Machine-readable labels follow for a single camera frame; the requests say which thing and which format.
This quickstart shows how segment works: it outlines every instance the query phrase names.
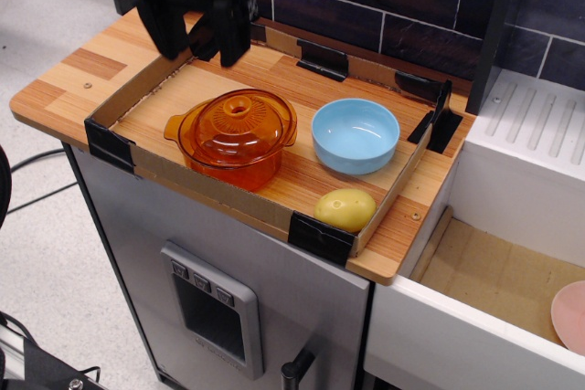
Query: light blue bowl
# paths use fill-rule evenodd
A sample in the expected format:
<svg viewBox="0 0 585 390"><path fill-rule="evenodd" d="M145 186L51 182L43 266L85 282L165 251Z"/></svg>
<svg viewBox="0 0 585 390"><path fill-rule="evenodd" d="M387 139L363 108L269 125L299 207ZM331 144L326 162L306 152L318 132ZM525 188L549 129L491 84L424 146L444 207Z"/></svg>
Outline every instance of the light blue bowl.
<svg viewBox="0 0 585 390"><path fill-rule="evenodd" d="M377 171L394 155L400 126L385 107L349 98L324 105L313 117L313 147L331 169L350 175Z"/></svg>

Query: screw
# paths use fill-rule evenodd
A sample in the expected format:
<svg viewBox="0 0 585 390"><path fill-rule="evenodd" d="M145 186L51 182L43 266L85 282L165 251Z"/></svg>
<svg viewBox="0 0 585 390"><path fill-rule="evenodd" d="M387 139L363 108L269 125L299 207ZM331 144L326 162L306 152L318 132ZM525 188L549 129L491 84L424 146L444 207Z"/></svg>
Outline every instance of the screw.
<svg viewBox="0 0 585 390"><path fill-rule="evenodd" d="M73 381L69 383L69 390L82 390L83 388L83 381L80 379L75 378Z"/></svg>

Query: oven window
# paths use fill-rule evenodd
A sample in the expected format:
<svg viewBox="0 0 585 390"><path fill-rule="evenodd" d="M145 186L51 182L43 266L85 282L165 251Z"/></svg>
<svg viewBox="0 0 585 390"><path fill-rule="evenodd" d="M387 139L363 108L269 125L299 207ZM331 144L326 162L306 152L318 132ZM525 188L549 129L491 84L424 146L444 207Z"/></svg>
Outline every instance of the oven window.
<svg viewBox="0 0 585 390"><path fill-rule="evenodd" d="M239 314L177 275L173 279L185 326L245 363Z"/></svg>

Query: orange glass pot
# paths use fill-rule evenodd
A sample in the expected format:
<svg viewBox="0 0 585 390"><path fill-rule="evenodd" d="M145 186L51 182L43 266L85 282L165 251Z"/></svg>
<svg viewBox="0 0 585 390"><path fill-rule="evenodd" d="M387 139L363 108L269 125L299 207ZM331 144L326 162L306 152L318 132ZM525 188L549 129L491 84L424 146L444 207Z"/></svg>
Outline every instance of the orange glass pot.
<svg viewBox="0 0 585 390"><path fill-rule="evenodd" d="M234 90L173 116L165 138L191 169L255 191L278 171L282 148L296 140L296 112L268 91Z"/></svg>

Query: button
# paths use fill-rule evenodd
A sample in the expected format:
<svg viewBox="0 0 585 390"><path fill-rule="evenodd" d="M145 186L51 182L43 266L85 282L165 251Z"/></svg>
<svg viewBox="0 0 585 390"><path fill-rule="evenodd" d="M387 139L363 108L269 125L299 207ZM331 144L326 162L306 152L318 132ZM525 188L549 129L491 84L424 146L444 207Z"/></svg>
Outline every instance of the button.
<svg viewBox="0 0 585 390"><path fill-rule="evenodd" d="M228 306L231 306L233 308L233 306L234 306L233 296L231 294L229 294L227 291L224 291L219 287L218 287L218 299L222 303L224 303Z"/></svg>
<svg viewBox="0 0 585 390"><path fill-rule="evenodd" d="M178 262L174 262L173 260L171 261L171 263L173 264L173 271L177 276L180 276L183 279L189 279L189 273L187 272L185 267L183 267Z"/></svg>
<svg viewBox="0 0 585 390"><path fill-rule="evenodd" d="M200 290L203 290L204 292L211 292L211 285L209 285L209 280L202 278L197 273L193 273L193 280L195 281L195 286Z"/></svg>

